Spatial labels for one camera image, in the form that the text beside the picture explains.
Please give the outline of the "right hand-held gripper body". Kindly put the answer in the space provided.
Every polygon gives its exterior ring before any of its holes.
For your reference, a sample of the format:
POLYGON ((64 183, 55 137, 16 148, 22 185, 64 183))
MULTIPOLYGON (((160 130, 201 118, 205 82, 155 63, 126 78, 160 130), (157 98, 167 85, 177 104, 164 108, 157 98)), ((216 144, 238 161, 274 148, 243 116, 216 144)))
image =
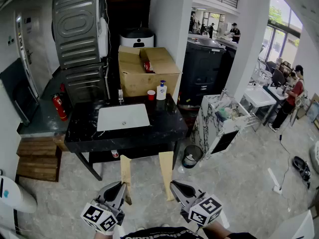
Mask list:
POLYGON ((214 194, 202 193, 198 197, 179 201, 182 208, 180 214, 188 222, 199 226, 207 226, 215 221, 222 211, 222 202, 214 194))

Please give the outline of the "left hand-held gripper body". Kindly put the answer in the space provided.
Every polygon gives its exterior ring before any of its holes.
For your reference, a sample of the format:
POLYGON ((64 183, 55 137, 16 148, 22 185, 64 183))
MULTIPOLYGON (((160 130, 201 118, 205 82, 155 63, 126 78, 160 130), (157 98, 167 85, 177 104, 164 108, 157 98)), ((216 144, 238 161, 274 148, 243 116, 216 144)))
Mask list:
POLYGON ((110 235, 115 226, 121 226, 125 217, 121 209, 123 199, 119 201, 106 201, 93 199, 87 203, 81 213, 81 219, 96 232, 110 235))

